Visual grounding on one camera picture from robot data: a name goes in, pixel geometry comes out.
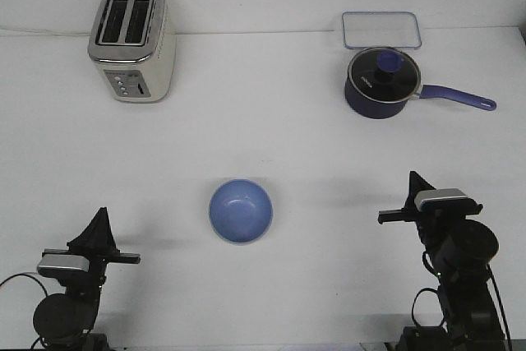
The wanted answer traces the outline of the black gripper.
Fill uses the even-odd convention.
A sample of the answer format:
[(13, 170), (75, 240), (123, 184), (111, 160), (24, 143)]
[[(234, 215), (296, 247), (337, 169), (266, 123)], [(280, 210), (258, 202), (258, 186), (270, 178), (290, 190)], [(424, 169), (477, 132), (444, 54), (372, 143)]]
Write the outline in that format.
[(443, 239), (460, 221), (469, 215), (478, 215), (483, 204), (454, 203), (452, 207), (432, 207), (424, 211), (416, 209), (414, 198), (421, 191), (436, 190), (424, 177), (414, 170), (408, 176), (408, 195), (404, 208), (398, 210), (381, 210), (378, 213), (379, 224), (391, 222), (415, 223), (421, 240)]
[[(87, 258), (90, 262), (88, 273), (65, 274), (56, 279), (61, 285), (104, 284), (106, 267), (110, 263), (138, 265), (141, 256), (133, 253), (121, 253), (117, 248), (106, 207), (101, 207), (79, 236), (67, 242), (67, 250), (45, 249), (46, 254), (77, 255)], [(79, 252), (106, 252), (104, 254), (80, 254)]]

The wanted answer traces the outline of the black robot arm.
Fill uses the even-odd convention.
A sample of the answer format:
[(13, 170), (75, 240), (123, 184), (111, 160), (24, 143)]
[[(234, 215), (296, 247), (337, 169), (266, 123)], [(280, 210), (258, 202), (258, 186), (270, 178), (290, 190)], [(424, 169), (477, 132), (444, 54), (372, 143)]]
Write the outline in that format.
[(105, 207), (65, 249), (45, 249), (37, 273), (55, 279), (64, 292), (50, 294), (35, 309), (33, 326), (44, 349), (110, 350), (107, 335), (93, 331), (107, 265), (140, 262), (140, 255), (117, 248)]
[(433, 289), (441, 322), (404, 327), (396, 350), (511, 350), (505, 311), (490, 262), (496, 235), (474, 218), (482, 204), (458, 188), (437, 189), (410, 171), (408, 197), (399, 210), (383, 210), (379, 224), (411, 222), (424, 246), (422, 263), (437, 279)]

